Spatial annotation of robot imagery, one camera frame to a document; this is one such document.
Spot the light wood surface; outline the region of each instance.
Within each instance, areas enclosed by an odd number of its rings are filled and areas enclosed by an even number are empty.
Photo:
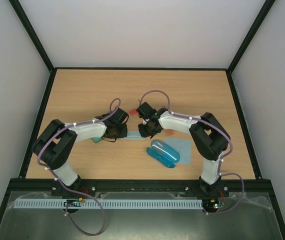
[[[224,71],[185,70],[70,70],[57,71],[40,133],[53,119],[65,123],[90,120],[105,114],[114,98],[121,98],[121,108],[129,112],[137,108],[138,99],[150,90],[165,91],[174,112],[188,115],[212,113],[230,134],[233,153],[226,157],[221,172],[238,173],[244,179],[254,179],[233,97]],[[153,108],[167,106],[161,93],[151,93],[144,99]],[[142,120],[130,116],[128,131],[137,131]],[[68,161],[83,179],[198,179],[203,159],[190,135],[175,132],[172,138],[192,142],[190,165],[177,164],[166,168],[146,153],[151,140],[119,139],[115,143],[84,140],[73,146]],[[153,139],[165,140],[164,131]],[[27,178],[52,178],[37,165],[33,154]]]

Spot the gray wall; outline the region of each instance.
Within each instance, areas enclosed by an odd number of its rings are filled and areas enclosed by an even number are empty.
[[[285,221],[285,0],[276,1],[233,79],[264,178]]]
[[[0,1],[0,204],[18,176],[49,72],[8,0]]]
[[[54,66],[227,68],[265,0],[20,0]]]

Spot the green object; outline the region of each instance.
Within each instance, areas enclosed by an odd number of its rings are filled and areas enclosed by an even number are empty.
[[[91,140],[93,140],[93,142],[95,144],[99,143],[101,140],[103,140],[101,137],[93,137]]]

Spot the wooden table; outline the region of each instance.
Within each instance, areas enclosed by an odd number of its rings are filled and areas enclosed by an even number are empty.
[[[121,108],[129,112],[138,107],[138,99],[150,90],[162,90],[171,100],[174,112],[188,115],[212,113],[230,134],[233,153],[225,158],[221,172],[238,173],[254,179],[227,76],[224,71],[198,70],[75,70],[59,69],[56,73],[40,132],[53,119],[65,123],[90,120],[105,114],[114,98],[121,98]],[[153,108],[167,106],[161,93],[144,99]],[[142,120],[130,116],[128,131],[137,131]],[[83,179],[192,180],[203,168],[202,156],[190,135],[175,132],[173,138],[192,141],[190,165],[177,164],[166,168],[146,153],[151,140],[119,139],[115,143],[84,140],[73,146],[68,161]],[[164,131],[154,139],[165,140]],[[33,154],[27,178],[52,178],[37,165]]]

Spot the black frame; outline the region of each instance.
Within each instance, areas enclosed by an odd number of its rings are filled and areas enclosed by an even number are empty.
[[[164,67],[54,67],[51,63],[41,41],[39,40],[32,24],[30,23],[24,9],[22,8],[19,0],[9,0],[14,11],[19,17],[22,25],[26,29],[28,35],[30,36],[32,42],[34,43],[37,51],[39,52],[41,58],[46,64],[50,76],[47,82],[47,86],[40,104],[39,112],[37,114],[35,124],[30,136],[26,154],[23,159],[23,163],[19,172],[19,178],[13,178],[8,184],[7,191],[4,195],[3,201],[0,206],[0,224],[2,221],[3,214],[6,210],[9,196],[12,191],[52,191],[53,180],[51,179],[26,179],[26,174],[28,166],[32,156],[31,146],[33,142],[37,139],[40,126],[44,117],[47,102],[51,93],[51,89],[55,80],[55,76],[58,69],[88,69],[88,70],[167,70],[167,71],[225,71],[230,91],[234,100],[235,108],[238,114],[240,126],[244,135],[246,146],[248,149],[249,157],[251,160],[252,168],[255,175],[255,180],[244,180],[246,192],[260,192],[268,193],[272,207],[275,210],[275,215],[278,221],[281,235],[285,240],[285,223],[277,202],[277,198],[270,180],[262,179],[262,174],[259,168],[259,164],[256,158],[254,147],[249,135],[247,123],[244,117],[244,113],[240,104],[239,96],[236,91],[236,87],[232,78],[232,73],[235,70],[237,64],[241,60],[243,54],[245,53],[250,42],[254,38],[256,32],[267,16],[268,12],[272,8],[276,0],[266,0],[263,4],[260,12],[258,13],[255,21],[253,22],[251,28],[249,29],[245,39],[240,45],[236,55],[234,56],[228,69],[226,68],[164,68]],[[199,185],[199,180],[98,180],[98,179],[83,179],[87,184],[93,185],[96,192],[122,192],[122,191],[133,191],[135,192],[150,192],[151,189],[156,192],[181,192],[185,196],[201,197],[206,199],[207,197],[201,192],[196,190],[194,186]],[[228,190],[231,192],[241,192],[241,181],[240,180],[225,180],[228,186]]]

